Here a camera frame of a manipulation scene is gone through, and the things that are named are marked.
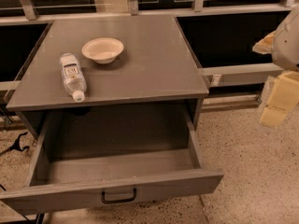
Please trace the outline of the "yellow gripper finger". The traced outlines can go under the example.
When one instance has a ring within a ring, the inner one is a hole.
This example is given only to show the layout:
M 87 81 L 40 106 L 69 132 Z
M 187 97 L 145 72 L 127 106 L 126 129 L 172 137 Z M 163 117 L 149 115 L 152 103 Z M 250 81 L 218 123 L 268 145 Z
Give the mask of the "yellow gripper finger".
M 275 128 L 298 104 L 299 73 L 294 71 L 283 73 L 274 81 L 260 123 L 266 127 Z
M 259 54 L 270 54 L 272 52 L 272 45 L 274 42 L 275 31 L 266 35 L 263 39 L 258 41 L 252 48 L 252 50 Z

